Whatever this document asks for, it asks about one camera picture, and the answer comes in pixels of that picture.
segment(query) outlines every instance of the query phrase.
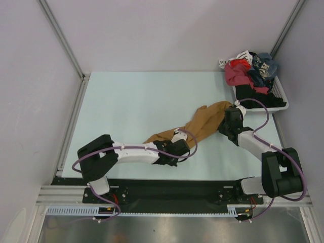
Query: pink cloth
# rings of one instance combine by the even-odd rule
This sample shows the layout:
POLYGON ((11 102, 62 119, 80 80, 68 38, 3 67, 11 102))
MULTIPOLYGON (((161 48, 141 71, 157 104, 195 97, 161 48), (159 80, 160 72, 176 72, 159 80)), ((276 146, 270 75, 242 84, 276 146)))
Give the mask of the pink cloth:
POLYGON ((251 77, 248 75, 248 69, 243 64, 237 64, 231 67, 226 63, 225 67, 225 79, 226 83, 230 86, 238 85, 250 85, 252 89, 261 94, 268 94, 269 89, 267 87, 254 87, 254 83, 251 77))

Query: metallic floor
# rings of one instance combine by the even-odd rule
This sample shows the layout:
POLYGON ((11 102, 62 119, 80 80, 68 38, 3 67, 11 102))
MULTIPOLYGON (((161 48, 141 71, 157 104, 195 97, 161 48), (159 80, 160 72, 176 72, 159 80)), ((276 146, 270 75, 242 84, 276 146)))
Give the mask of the metallic floor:
POLYGON ((272 208, 252 223, 234 218, 142 216, 117 217, 101 224, 84 220, 55 228, 75 219, 46 216, 38 243, 309 242, 299 208, 272 208))

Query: red cloth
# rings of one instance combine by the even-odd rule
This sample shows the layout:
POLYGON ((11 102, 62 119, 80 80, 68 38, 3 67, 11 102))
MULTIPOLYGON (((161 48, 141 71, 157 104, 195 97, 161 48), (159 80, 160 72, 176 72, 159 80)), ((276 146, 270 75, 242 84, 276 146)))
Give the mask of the red cloth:
POLYGON ((248 63, 246 59, 234 59, 230 62, 231 67, 235 67, 239 63, 243 64, 248 70, 251 68, 251 65, 248 63))
POLYGON ((226 63, 225 67, 225 79, 226 83, 230 86, 238 85, 250 85, 252 89, 261 94, 268 94, 269 89, 267 87, 254 87, 254 83, 251 77, 248 75, 248 69, 241 63, 234 67, 231 67, 226 63))

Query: pile of clothes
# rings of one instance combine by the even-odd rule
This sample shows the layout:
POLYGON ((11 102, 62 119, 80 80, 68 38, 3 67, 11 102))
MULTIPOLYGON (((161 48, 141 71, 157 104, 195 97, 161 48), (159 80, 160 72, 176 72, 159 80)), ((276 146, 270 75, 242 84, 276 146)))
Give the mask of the pile of clothes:
MULTIPOLYGON (((219 60, 219 67, 225 70, 228 85, 235 86, 236 98, 253 98, 266 107, 284 107, 286 102, 271 93, 278 63, 268 53, 241 52, 228 60, 219 60)), ((245 108, 261 108, 253 101, 244 101, 245 108)))

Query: metal frame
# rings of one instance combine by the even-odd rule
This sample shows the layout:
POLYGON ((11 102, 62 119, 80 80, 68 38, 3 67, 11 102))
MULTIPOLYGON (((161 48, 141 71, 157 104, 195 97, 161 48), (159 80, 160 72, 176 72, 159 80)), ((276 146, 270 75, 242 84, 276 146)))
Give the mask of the metal frame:
MULTIPOLYGON (((57 166, 55 167, 55 171, 53 176, 60 176, 64 167, 64 162, 66 159, 67 151, 71 142, 72 134, 76 125, 76 120, 81 108, 81 104, 83 101, 83 97, 86 92, 86 87, 90 78, 90 75, 84 75, 82 72, 77 59, 75 58, 73 51, 71 50, 70 45, 68 44, 56 18, 53 15, 48 3, 46 0, 37 0, 40 7, 42 8, 49 24, 51 25, 55 35, 57 36, 63 50, 67 54, 69 60, 72 62, 75 71, 78 73, 80 78, 82 79, 75 103, 73 106, 72 114, 70 116, 69 124, 66 130, 66 135, 62 142, 61 152, 59 154, 57 160, 57 166)), ((278 37, 272 51, 271 55, 274 57, 281 44, 283 43, 284 39, 286 38, 289 30, 291 29, 293 23, 295 22, 296 18, 298 17, 301 9, 305 6, 307 0, 298 0, 292 13, 290 14, 280 36, 278 37)), ((280 132, 280 127, 276 123, 277 131, 279 133, 279 137, 281 139, 282 144, 285 144, 283 141, 283 137, 281 136, 282 133, 280 132)), ((49 207, 53 205, 61 205, 61 206, 74 206, 80 207, 84 206, 85 204, 82 203, 84 189, 86 186, 43 186, 40 189, 40 193, 36 202, 35 211, 34 211, 34 219, 33 224, 30 227, 30 232, 28 234, 28 240, 26 242, 37 242, 40 235, 42 225, 45 219, 46 211, 49 207)), ((293 194, 292 197, 298 197, 298 194, 293 194)), ((271 198, 264 196, 263 197, 265 204, 258 205, 258 207, 265 207, 270 201, 271 198)), ((231 205, 231 207, 248 207, 250 205, 231 205)), ((323 235, 319 229, 318 221, 314 214, 314 209, 312 208, 311 200, 309 195, 307 195, 302 201, 298 203, 292 203, 290 201, 284 200, 282 198, 276 198, 273 204, 274 207, 300 207, 305 227, 307 229, 308 236, 311 242, 322 242, 323 235)))

